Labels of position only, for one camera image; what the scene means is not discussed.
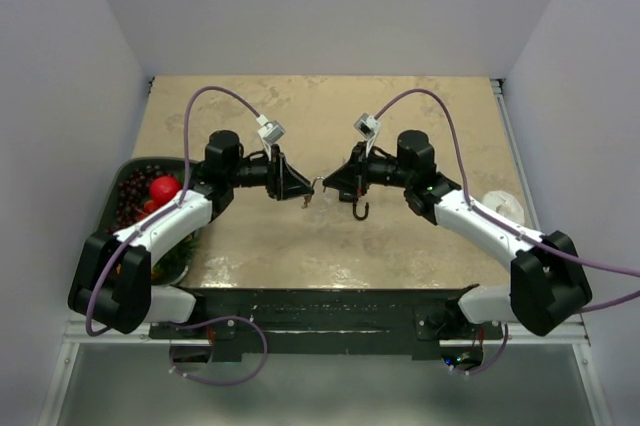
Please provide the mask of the black padlock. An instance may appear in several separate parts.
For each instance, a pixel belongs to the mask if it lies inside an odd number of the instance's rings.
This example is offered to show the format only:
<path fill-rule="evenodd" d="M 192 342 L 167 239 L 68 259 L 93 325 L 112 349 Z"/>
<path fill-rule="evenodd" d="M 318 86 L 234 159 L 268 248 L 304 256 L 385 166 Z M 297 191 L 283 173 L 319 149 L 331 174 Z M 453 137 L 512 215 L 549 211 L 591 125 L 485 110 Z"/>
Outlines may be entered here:
<path fill-rule="evenodd" d="M 359 210 L 360 198 L 348 192 L 340 191 L 338 199 L 342 203 L 350 203 L 352 207 L 352 215 L 357 221 L 365 221 L 369 216 L 370 205 L 368 202 L 363 203 L 363 210 Z"/>

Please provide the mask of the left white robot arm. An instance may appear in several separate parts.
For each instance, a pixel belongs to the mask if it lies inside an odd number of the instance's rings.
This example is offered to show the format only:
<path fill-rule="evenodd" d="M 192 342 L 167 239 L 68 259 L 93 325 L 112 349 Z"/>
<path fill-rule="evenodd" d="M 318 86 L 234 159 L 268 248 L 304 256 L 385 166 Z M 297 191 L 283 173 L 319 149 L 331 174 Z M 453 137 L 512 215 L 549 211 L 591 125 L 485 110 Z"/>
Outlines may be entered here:
<path fill-rule="evenodd" d="M 200 336 L 207 314 L 193 294 L 155 286 L 153 267 L 190 234 L 215 221 L 237 188 L 263 187 L 276 201 L 312 195 L 310 180 L 289 165 L 276 144 L 245 154 L 239 136 L 212 133 L 203 161 L 186 163 L 184 187 L 147 218 L 114 234 L 96 232 L 84 243 L 69 294 L 69 307 L 85 317 L 95 337 L 128 334 L 145 322 L 171 323 L 185 338 Z"/>

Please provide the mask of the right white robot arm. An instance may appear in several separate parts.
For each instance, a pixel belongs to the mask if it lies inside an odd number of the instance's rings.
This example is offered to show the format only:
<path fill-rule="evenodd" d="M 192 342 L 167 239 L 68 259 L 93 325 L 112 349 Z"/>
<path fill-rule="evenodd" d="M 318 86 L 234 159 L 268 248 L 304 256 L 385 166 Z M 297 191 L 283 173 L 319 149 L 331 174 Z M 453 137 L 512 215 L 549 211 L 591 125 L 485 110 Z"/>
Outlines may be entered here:
<path fill-rule="evenodd" d="M 372 185 L 400 188 L 414 214 L 459 234 L 507 270 L 508 285 L 473 286 L 446 313 L 446 328 L 456 338 L 469 338 L 481 323 L 491 321 L 518 322 L 545 336 L 592 301 L 572 239 L 560 231 L 545 235 L 519 225 L 467 197 L 461 185 L 438 171 L 435 149 L 424 132 L 402 132 L 393 155 L 357 143 L 323 185 L 354 200 Z"/>

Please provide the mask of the brass padlock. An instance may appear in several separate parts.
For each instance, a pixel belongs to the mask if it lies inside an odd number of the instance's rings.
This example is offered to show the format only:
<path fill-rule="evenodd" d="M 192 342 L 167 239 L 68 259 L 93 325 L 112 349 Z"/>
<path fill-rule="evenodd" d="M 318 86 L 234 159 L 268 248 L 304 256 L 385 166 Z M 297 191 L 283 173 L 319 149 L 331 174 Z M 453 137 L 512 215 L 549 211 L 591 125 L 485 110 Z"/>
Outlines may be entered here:
<path fill-rule="evenodd" d="M 321 183 L 322 183 L 322 181 L 323 181 L 324 179 L 325 179 L 325 177 L 324 177 L 324 176 L 317 176 L 317 177 L 315 177 L 315 178 L 312 180 L 312 182 L 311 182 L 311 189 L 312 189 L 312 192 L 315 192 L 316 186 L 317 186 L 318 184 L 321 184 Z"/>

